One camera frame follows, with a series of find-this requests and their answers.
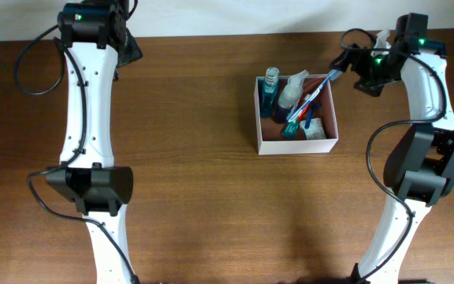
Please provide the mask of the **clear blue sanitizer bottle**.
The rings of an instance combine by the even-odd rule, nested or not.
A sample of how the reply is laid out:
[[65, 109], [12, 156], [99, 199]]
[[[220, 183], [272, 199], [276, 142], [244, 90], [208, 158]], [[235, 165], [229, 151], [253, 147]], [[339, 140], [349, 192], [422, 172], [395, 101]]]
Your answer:
[[276, 123], [285, 123], [287, 117], [291, 114], [294, 106], [299, 102], [303, 94], [303, 82], [309, 75], [307, 70], [303, 70], [300, 73], [291, 75], [283, 91], [281, 92], [276, 110], [274, 112], [274, 120]]

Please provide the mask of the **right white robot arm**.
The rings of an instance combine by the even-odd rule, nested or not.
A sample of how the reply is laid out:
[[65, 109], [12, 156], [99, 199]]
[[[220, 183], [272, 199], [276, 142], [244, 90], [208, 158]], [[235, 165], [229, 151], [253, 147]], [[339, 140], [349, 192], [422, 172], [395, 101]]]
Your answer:
[[428, 17], [409, 13], [397, 19], [393, 43], [383, 34], [371, 47], [344, 49], [355, 89], [379, 96], [401, 81], [407, 92], [408, 130], [389, 154], [376, 185], [387, 198], [374, 238], [355, 264], [350, 283], [397, 283], [400, 267], [422, 220], [454, 186], [454, 113], [445, 84], [447, 50], [427, 37]]

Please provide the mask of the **blue white toothbrush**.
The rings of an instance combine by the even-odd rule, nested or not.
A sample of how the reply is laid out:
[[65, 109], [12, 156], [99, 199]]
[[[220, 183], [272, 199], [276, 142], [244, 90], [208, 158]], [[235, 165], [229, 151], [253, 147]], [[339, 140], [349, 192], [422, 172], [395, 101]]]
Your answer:
[[308, 99], [305, 99], [303, 101], [303, 103], [301, 104], [301, 106], [297, 107], [297, 108], [293, 108], [292, 111], [290, 112], [290, 114], [288, 115], [287, 117], [287, 122], [292, 122], [292, 121], [295, 121], [301, 114], [304, 113], [305, 109], [311, 104], [311, 102], [319, 95], [319, 93], [321, 92], [321, 90], [326, 86], [326, 84], [330, 81], [330, 80], [335, 80], [337, 79], [341, 74], [343, 73], [343, 71], [340, 71], [338, 69], [332, 69], [327, 77], [324, 79], [324, 81], [322, 83], [320, 83], [319, 86], [317, 86], [317, 88], [310, 94], [310, 97]]

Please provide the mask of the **teal toothpaste tube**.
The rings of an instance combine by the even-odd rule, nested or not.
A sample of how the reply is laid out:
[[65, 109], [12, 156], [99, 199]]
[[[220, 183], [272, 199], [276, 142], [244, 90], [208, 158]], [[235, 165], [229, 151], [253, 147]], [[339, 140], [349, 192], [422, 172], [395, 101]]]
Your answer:
[[289, 120], [281, 133], [282, 137], [286, 140], [293, 140], [296, 138], [298, 129], [300, 127], [300, 122], [303, 120], [303, 117], [306, 115], [309, 106], [302, 106], [299, 108], [299, 111], [296, 115], [293, 115], [291, 120]]

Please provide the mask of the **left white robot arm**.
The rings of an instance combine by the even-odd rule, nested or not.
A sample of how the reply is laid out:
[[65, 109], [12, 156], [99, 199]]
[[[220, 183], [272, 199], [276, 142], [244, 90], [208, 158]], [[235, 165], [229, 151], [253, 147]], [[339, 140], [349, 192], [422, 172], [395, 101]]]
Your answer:
[[126, 22], [128, 0], [68, 3], [58, 14], [57, 39], [69, 72], [65, 142], [60, 168], [47, 183], [87, 225], [99, 283], [138, 283], [129, 255], [125, 215], [133, 172], [115, 166], [110, 139], [112, 84], [117, 68], [141, 57]]

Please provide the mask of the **teal mouthwash bottle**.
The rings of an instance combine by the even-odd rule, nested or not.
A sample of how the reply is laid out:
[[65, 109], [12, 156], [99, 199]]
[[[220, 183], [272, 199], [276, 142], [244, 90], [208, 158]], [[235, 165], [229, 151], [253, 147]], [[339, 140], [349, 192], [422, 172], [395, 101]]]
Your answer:
[[273, 111], [274, 99], [277, 96], [279, 84], [279, 69], [276, 67], [269, 67], [266, 70], [261, 88], [260, 99], [260, 116], [262, 118], [269, 118]]

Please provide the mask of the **blue disposable razor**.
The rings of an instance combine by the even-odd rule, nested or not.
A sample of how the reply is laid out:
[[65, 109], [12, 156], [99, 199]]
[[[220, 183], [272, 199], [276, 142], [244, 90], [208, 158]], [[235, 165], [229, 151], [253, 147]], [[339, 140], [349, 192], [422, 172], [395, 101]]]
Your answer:
[[309, 129], [310, 126], [311, 126], [311, 120], [314, 116], [314, 112], [320, 107], [319, 104], [315, 103], [315, 102], [312, 102], [309, 106], [309, 112], [307, 114], [307, 119], [305, 121], [305, 124], [304, 124], [304, 128], [305, 129]]

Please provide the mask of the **green white soap box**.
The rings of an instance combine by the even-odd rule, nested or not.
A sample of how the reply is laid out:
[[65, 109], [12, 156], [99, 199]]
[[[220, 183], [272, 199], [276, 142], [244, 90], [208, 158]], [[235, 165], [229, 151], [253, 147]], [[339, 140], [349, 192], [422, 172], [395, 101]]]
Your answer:
[[307, 122], [300, 122], [300, 129], [303, 131], [306, 140], [326, 140], [326, 133], [320, 118], [312, 118], [308, 127]]

